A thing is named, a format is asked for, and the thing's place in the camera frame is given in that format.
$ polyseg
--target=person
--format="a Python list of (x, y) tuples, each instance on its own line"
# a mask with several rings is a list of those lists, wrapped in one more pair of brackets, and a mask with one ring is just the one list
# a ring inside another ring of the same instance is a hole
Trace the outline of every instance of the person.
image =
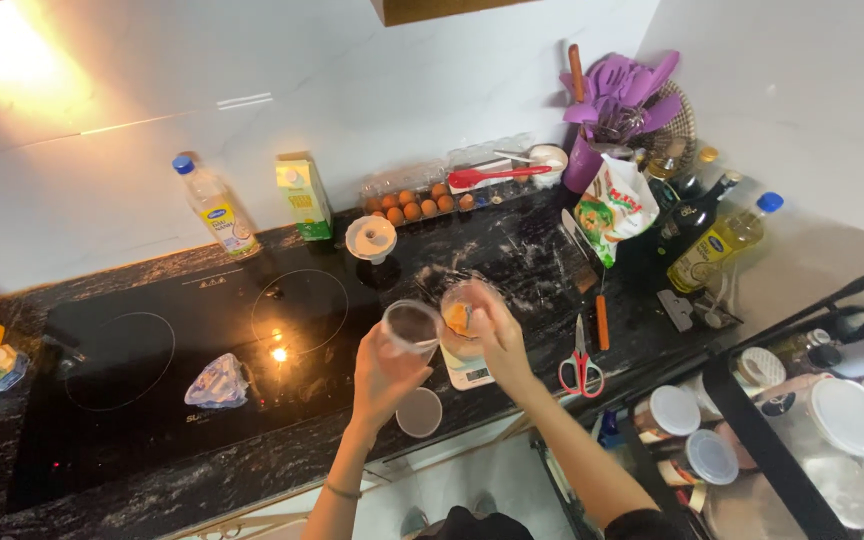
[[(595, 523), (606, 524), (606, 540), (679, 540), (677, 529), (659, 511), (652, 497), (559, 406), (557, 399), (532, 373), (525, 355), (522, 327), (505, 303), (480, 281), (470, 290), (471, 328), (475, 336), (482, 339), (488, 372), (532, 419), (588, 517)], [(426, 366), (398, 380), (387, 378), (371, 349), (377, 332), (378, 325), (359, 346), (352, 417), (325, 485), (309, 514), (302, 540), (352, 538), (366, 454), (399, 401), (432, 373), (432, 368)], [(407, 537), (417, 540), (532, 540), (524, 525), (496, 511), (490, 497), (485, 497), (476, 507), (479, 511), (473, 514), (455, 506), (445, 520), (432, 526), (419, 520)]]

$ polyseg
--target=black marble countertop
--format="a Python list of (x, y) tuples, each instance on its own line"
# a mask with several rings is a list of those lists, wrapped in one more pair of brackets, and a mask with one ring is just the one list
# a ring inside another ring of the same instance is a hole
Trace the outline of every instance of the black marble countertop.
[[(557, 368), (574, 347), (576, 314), (587, 315), (587, 344), (594, 362), (617, 374), (643, 363), (673, 363), (695, 356), (721, 332), (693, 329), (678, 333), (655, 293), (666, 287), (663, 268), (650, 258), (648, 238), (619, 247), (617, 263), (606, 274), (611, 347), (598, 351), (594, 297), (601, 283), (561, 226), (560, 209), (574, 204), (565, 190), (549, 190), (472, 212), (439, 216), (400, 227), (386, 263), (360, 264), (358, 275), (379, 289), (384, 306), (402, 298), (437, 305), (445, 288), (470, 276), (493, 283), (522, 325), (529, 361), (546, 387), (560, 392)], [(337, 219), (337, 249), (354, 214)], [(294, 227), (259, 234), (266, 249), (303, 244)], [(18, 540), (156, 538), (253, 507), (320, 483), (329, 471), (351, 411), (286, 427), (157, 471), (108, 483), (76, 495), (12, 514), (5, 513), (6, 491), (22, 428), (25, 398), (36, 375), (46, 314), (54, 306), (128, 289), (157, 280), (227, 264), (218, 246), (45, 285), (0, 301), (6, 341), (28, 352), (30, 373), (3, 395), (0, 411), (0, 538)], [(441, 354), (425, 386), (442, 401), (443, 414), (432, 437), (414, 439), (390, 421), (378, 434), (369, 461), (413, 452), (456, 436), (515, 410), (495, 384), (465, 392), (454, 389)], [(654, 376), (626, 373), (606, 383), (605, 403), (630, 387), (653, 386)]]

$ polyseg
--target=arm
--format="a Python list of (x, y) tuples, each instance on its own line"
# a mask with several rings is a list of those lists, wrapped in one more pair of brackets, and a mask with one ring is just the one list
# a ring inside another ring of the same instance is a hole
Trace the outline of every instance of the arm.
[(525, 356), (522, 327), (505, 303), (485, 287), (476, 289), (471, 326), (482, 338), (488, 372), (533, 420), (552, 450), (585, 512), (605, 527), (622, 514), (658, 509), (606, 450), (564, 411), (539, 381)]
[(378, 325), (362, 338), (355, 357), (355, 399), (352, 419), (342, 434), (339, 451), (309, 521), (302, 540), (349, 540), (353, 537), (355, 510), (366, 455), (376, 443), (376, 434), (396, 412), (406, 394), (418, 388), (432, 373), (424, 367), (401, 380), (389, 380), (378, 368), (373, 350)]

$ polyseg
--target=black shirt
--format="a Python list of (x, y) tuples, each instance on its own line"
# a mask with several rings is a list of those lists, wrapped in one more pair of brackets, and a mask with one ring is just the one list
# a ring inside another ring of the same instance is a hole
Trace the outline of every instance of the black shirt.
[[(477, 520), (462, 506), (453, 506), (435, 536), (416, 540), (535, 540), (522, 523), (505, 514)], [(682, 540), (675, 526), (659, 510), (633, 510), (606, 527), (606, 540)]]

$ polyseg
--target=purple utensil holder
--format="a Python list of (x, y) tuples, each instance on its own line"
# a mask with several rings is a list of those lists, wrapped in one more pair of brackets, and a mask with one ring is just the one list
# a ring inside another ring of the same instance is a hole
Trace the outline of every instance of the purple utensil holder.
[(575, 135), (575, 144), (568, 155), (568, 166), (561, 176), (565, 187), (573, 193), (585, 193), (602, 167), (602, 153), (589, 147), (585, 131), (584, 127), (580, 127)]

